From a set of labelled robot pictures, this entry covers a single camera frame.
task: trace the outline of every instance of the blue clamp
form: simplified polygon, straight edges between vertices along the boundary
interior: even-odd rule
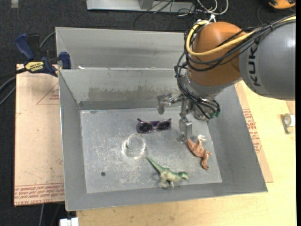
[[[40,57],[40,48],[36,48],[39,36],[31,36],[29,40],[27,34],[23,33],[15,39],[15,45],[17,49],[26,56],[27,61],[24,63],[24,67],[31,73],[50,73],[51,75],[57,76],[57,69],[52,66],[50,61],[61,60],[63,63],[63,69],[71,69],[70,56],[67,52],[61,52],[58,58],[49,60],[47,57]]]

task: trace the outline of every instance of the green toy dinosaur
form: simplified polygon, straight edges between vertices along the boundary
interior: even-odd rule
[[[182,178],[189,179],[190,177],[190,175],[187,172],[182,171],[179,173],[175,173],[171,171],[169,168],[161,167],[159,164],[157,164],[156,162],[154,162],[152,159],[148,157],[146,159],[149,160],[150,163],[154,166],[154,168],[157,169],[158,172],[160,173],[161,186],[163,188],[167,188],[167,185],[165,184],[166,181],[169,181],[170,185],[174,187],[174,182],[178,182]]]

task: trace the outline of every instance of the yellow label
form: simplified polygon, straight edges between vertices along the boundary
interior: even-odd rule
[[[44,63],[41,62],[41,61],[29,62],[27,65],[25,65],[25,68],[26,68],[27,70],[33,70],[33,68],[38,67],[38,68],[35,69],[35,70],[38,70],[38,69],[43,68],[43,64],[44,64]]]
[[[37,67],[34,67],[34,68],[30,69],[30,71],[35,72],[35,71],[40,70],[40,69],[43,69],[43,66],[39,65]]]

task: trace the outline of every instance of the clamp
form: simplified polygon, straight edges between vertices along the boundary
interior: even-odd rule
[[[50,60],[45,56],[41,56],[39,39],[40,36],[38,34],[27,36],[26,33],[15,39],[17,49],[27,58],[24,68],[17,70],[16,73],[29,71],[30,73],[48,73],[58,76],[57,69],[51,63],[59,60],[63,63],[63,69],[71,69],[70,56],[67,52],[61,52],[59,57]]]

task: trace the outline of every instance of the yellow cable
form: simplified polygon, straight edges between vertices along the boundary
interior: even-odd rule
[[[286,21],[290,21],[290,20],[293,20],[293,19],[296,19],[296,16],[287,18],[287,19],[285,19],[285,20],[283,20],[283,21],[281,21],[281,22],[286,22]],[[199,26],[202,26],[202,25],[207,24],[207,23],[208,23],[208,21],[206,21],[206,20],[205,20],[205,21],[198,22],[198,23],[195,24],[195,25],[192,27],[192,29],[189,31],[188,36],[187,36],[187,40],[186,40],[186,49],[187,49],[187,52],[188,52],[189,54],[191,54],[191,55],[193,55],[193,56],[206,56],[206,55],[213,54],[213,53],[218,52],[218,51],[220,51],[220,50],[222,50],[222,49],[224,49],[224,48],[227,48],[227,47],[229,47],[229,46],[231,46],[231,45],[233,45],[233,44],[236,44],[236,43],[239,43],[239,42],[243,41],[244,39],[246,39],[247,37],[249,37],[250,35],[252,35],[253,33],[255,33],[255,32],[257,32],[257,31],[259,30],[259,28],[258,28],[258,29],[255,29],[254,31],[252,31],[252,32],[250,32],[250,33],[247,33],[247,34],[245,34],[245,35],[243,35],[243,36],[241,36],[241,37],[239,37],[239,38],[237,38],[237,39],[231,40],[231,41],[229,41],[228,43],[225,43],[225,44],[223,44],[223,45],[221,45],[221,46],[219,46],[219,47],[217,47],[217,48],[214,48],[214,49],[212,49],[212,50],[209,50],[209,51],[202,52],[202,53],[196,53],[196,52],[193,52],[193,51],[190,49],[190,40],[191,40],[191,37],[192,37],[194,31],[195,31]]]

